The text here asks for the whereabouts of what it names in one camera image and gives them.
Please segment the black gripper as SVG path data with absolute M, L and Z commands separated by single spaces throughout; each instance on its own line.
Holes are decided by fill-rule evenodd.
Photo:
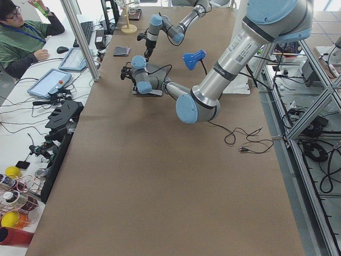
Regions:
M 153 53 L 153 49 L 156 47 L 156 41 L 151 41 L 151 40 L 147 39 L 145 42 L 145 46 L 147 49 L 144 53 L 144 57 L 146 59 L 146 62 L 148 62 L 152 53 Z

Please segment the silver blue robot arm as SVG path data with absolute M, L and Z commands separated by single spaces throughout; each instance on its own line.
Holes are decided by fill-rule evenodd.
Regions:
M 157 45 L 159 32 L 163 31 L 168 40 L 175 46 L 180 45 L 184 38 L 186 31 L 200 18 L 204 17 L 206 13 L 212 10 L 212 5 L 207 0 L 194 0 L 194 1 L 172 1 L 173 6 L 182 6 L 186 2 L 187 6 L 193 7 L 192 11 L 185 16 L 177 25 L 173 24 L 170 18 L 166 15 L 153 14 L 150 17 L 149 27 L 145 32 L 137 36 L 137 40 L 145 40 L 146 51 L 144 57 L 148 62 L 154 49 Z
M 193 10 L 176 26 L 165 15 L 151 16 L 149 28 L 137 37 L 146 40 L 147 49 L 132 58 L 129 71 L 138 93 L 159 89 L 172 96 L 178 118 L 187 124 L 211 121 L 218 115 L 219 97 L 262 45 L 300 41 L 312 30 L 313 1 L 248 1 L 239 33 L 204 80 L 189 89 L 165 76 L 152 78 L 147 68 L 161 30 L 173 42 L 182 43 L 187 29 L 212 9 L 208 1 L 190 3 Z

